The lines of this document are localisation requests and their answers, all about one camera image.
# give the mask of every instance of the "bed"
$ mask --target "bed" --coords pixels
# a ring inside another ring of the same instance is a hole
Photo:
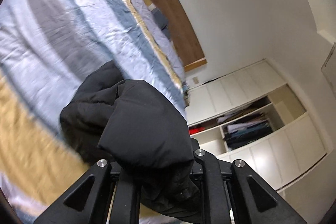
[[[0,7],[0,186],[32,223],[87,169],[59,114],[83,80],[113,60],[185,117],[184,68],[143,0],[4,0]],[[168,223],[142,207],[141,223]]]

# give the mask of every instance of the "silver bolt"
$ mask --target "silver bolt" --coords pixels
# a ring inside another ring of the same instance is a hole
[[[235,161],[235,165],[237,167],[244,167],[245,166],[245,162],[243,160],[236,160]]]
[[[197,150],[195,150],[195,154],[198,155],[198,156],[204,156],[205,151],[203,149],[197,149]]]
[[[99,167],[105,167],[107,165],[107,160],[99,160],[97,164]]]

